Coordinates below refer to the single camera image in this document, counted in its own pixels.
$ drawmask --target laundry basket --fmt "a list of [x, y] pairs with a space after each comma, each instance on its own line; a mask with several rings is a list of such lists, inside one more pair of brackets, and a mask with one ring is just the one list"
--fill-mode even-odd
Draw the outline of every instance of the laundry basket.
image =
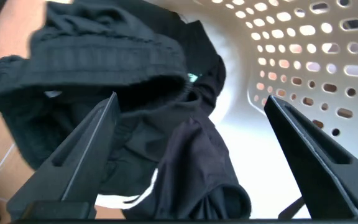
[[149, 2], [201, 20], [226, 64], [211, 119], [250, 194], [252, 218], [277, 218], [300, 196], [263, 111], [269, 95], [358, 158], [358, 0]]

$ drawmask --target clothes pile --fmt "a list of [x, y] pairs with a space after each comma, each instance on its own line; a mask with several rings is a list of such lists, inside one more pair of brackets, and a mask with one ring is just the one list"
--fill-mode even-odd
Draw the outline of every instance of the clothes pile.
[[200, 21], [142, 0], [48, 2], [30, 52], [0, 58], [0, 112], [33, 169], [115, 91], [122, 115], [97, 204], [132, 197], [127, 219], [249, 218], [208, 118], [226, 69]]

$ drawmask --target white plastic basket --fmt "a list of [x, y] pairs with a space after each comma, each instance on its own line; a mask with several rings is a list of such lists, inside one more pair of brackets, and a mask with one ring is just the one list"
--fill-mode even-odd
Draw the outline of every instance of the white plastic basket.
[[358, 0], [149, 1], [201, 20], [224, 59], [227, 80], [211, 119], [252, 218], [277, 218], [300, 196], [263, 112], [269, 94], [358, 157]]

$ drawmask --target brown floor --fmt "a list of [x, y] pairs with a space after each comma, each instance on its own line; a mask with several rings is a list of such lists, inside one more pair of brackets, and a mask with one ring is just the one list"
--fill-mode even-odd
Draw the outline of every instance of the brown floor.
[[[53, 0], [68, 3], [70, 0]], [[7, 0], [0, 13], [0, 57], [28, 57], [31, 33], [44, 23], [45, 0]], [[0, 115], [0, 213], [1, 223], [10, 221], [6, 202], [33, 174], [23, 161]], [[120, 210], [96, 207], [97, 218], [124, 218]]]

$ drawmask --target black garment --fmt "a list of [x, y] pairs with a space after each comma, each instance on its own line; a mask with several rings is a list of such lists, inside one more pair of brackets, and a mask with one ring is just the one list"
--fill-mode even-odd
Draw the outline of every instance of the black garment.
[[123, 210], [127, 219], [249, 218], [249, 196], [239, 185], [229, 151], [208, 118], [225, 78], [220, 58], [197, 79], [193, 92], [201, 97], [201, 107], [174, 130], [152, 193]]
[[158, 7], [144, 0], [75, 0], [117, 5], [136, 16], [155, 33], [176, 40], [183, 48], [188, 73], [204, 74], [214, 67], [219, 57], [200, 21], [186, 24], [175, 12]]
[[[155, 146], [166, 143], [199, 103], [189, 94], [181, 47], [118, 7], [49, 2], [30, 51], [28, 60], [0, 59], [0, 111], [23, 158], [38, 168], [115, 91], [122, 116], [113, 138], [120, 150], [106, 168], [115, 182], [107, 181], [102, 192], [141, 193], [136, 183], [147, 185], [165, 151]], [[62, 94], [44, 93], [52, 90]], [[148, 173], [147, 167], [154, 168]]]

